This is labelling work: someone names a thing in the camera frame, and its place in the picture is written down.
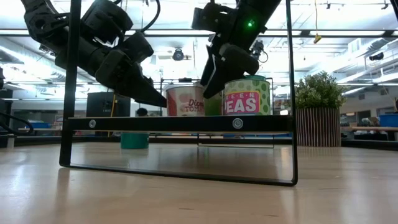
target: black metal frame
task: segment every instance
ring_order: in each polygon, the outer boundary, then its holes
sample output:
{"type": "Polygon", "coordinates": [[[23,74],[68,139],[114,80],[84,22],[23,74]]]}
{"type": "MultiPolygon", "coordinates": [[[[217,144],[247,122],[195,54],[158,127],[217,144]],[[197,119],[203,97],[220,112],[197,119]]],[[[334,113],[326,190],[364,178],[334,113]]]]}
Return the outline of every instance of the black metal frame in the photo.
{"type": "Polygon", "coordinates": [[[135,174],[183,177],[190,179],[220,180],[254,184],[294,186],[298,181],[297,138],[295,128],[294,61],[292,47],[292,21],[290,0],[286,0],[287,42],[289,45],[290,90],[292,116],[209,116],[209,117],[166,117],[166,118],[74,118],[75,89],[78,61],[78,38],[80,35],[81,0],[71,0],[70,30],[68,42],[67,79],[65,84],[64,121],[60,151],[60,165],[72,168],[107,170],[135,174]],[[115,167],[100,167],[71,164],[73,130],[136,131],[153,133],[269,133],[291,132],[292,135],[292,179],[268,179],[234,177],[209,174],[189,174],[153,170],[130,170],[115,167]]]}

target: blue bin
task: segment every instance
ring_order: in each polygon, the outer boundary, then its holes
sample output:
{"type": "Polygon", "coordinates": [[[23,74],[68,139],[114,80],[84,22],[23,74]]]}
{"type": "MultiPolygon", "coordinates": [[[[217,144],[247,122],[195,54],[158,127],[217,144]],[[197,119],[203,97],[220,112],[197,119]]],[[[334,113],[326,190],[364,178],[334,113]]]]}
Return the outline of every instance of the blue bin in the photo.
{"type": "Polygon", "coordinates": [[[380,126],[398,128],[398,114],[380,115],[380,126]]]}
{"type": "Polygon", "coordinates": [[[122,133],[120,148],[122,149],[147,149],[149,135],[147,133],[122,133]]]}

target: black robotic arm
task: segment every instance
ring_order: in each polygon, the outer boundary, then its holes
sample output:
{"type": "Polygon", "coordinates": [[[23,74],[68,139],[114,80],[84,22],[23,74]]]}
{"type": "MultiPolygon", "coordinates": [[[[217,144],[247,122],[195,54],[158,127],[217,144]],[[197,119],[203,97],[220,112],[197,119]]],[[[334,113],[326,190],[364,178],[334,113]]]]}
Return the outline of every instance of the black robotic arm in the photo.
{"type": "MultiPolygon", "coordinates": [[[[55,53],[55,64],[67,66],[69,13],[58,13],[50,0],[21,0],[29,35],[55,53]]],[[[154,51],[142,32],[124,40],[133,23],[115,3],[96,0],[81,19],[78,65],[102,85],[141,103],[166,107],[166,99],[142,75],[139,65],[154,51]],[[108,47],[104,43],[119,43],[108,47]]]]}

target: ceiling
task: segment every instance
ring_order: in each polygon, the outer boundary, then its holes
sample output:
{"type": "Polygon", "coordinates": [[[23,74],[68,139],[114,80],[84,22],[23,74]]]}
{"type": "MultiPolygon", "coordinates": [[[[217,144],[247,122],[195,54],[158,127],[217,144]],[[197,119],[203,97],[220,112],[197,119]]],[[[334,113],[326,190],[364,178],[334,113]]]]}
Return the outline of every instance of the ceiling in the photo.
{"type": "MultiPolygon", "coordinates": [[[[24,7],[20,1],[0,0],[1,23],[0,30],[5,29],[26,29],[24,23],[24,7]]],[[[52,0],[54,7],[58,12],[68,12],[70,0],[52,0]]],[[[82,0],[82,15],[89,8],[93,1],[82,0]]],[[[190,29],[194,7],[204,7],[208,1],[205,0],[160,0],[162,10],[156,23],[151,29],[190,29]]],[[[217,3],[224,4],[229,7],[235,6],[235,0],[220,0],[217,3]]],[[[294,29],[311,29],[315,30],[315,21],[317,20],[319,30],[395,30],[398,28],[397,18],[394,14],[392,6],[382,9],[384,0],[329,0],[317,1],[318,15],[315,13],[313,0],[294,0],[292,4],[292,25],[294,29]]],[[[156,3],[149,1],[146,6],[142,1],[123,0],[121,7],[129,14],[134,22],[133,29],[140,29],[150,22],[156,11],[156,3]]],[[[269,29],[286,29],[286,13],[284,1],[277,8],[271,19],[267,23],[269,29]]],[[[323,38],[317,44],[313,43],[313,38],[294,38],[294,66],[296,81],[304,75],[316,72],[318,70],[330,70],[338,80],[352,77],[363,71],[367,71],[376,66],[383,67],[383,63],[394,62],[397,53],[396,42],[389,39],[388,44],[383,45],[383,51],[386,53],[385,59],[378,62],[367,60],[368,54],[376,53],[380,50],[367,50],[369,44],[378,40],[362,39],[362,44],[357,44],[363,50],[362,54],[352,53],[352,44],[357,38],[323,38]]],[[[148,37],[147,40],[155,51],[155,56],[148,58],[142,63],[144,75],[152,77],[155,81],[163,78],[200,78],[203,67],[207,60],[205,46],[208,44],[207,37],[148,37]],[[176,48],[181,48],[185,55],[190,56],[190,60],[182,60],[180,62],[173,61],[170,56],[176,48]]],[[[261,64],[259,70],[260,75],[272,77],[277,83],[289,82],[289,56],[287,53],[287,39],[281,37],[262,37],[260,38],[265,46],[268,54],[268,61],[261,64]]],[[[30,74],[30,80],[38,82],[40,80],[48,81],[42,78],[45,69],[47,78],[63,82],[62,76],[65,71],[57,68],[54,64],[54,58],[50,54],[44,54],[39,50],[40,44],[26,36],[6,36],[0,37],[0,46],[7,48],[27,58],[32,58],[33,62],[38,62],[42,67],[19,65],[18,70],[6,74],[6,78],[16,78],[19,76],[21,80],[28,80],[27,75],[30,74]]],[[[395,64],[387,71],[394,73],[395,64]]],[[[13,65],[7,65],[7,70],[11,70],[13,65]]],[[[95,79],[89,76],[85,71],[79,69],[79,82],[95,82],[95,79]]],[[[380,76],[380,71],[364,73],[349,82],[371,82],[376,76],[380,76]]],[[[81,86],[82,93],[90,91],[106,91],[101,86],[81,86]]],[[[9,86],[8,88],[18,89],[18,86],[9,86]]],[[[51,88],[49,92],[63,89],[63,86],[36,86],[33,88],[23,88],[26,92],[32,92],[37,89],[51,88]]]]}

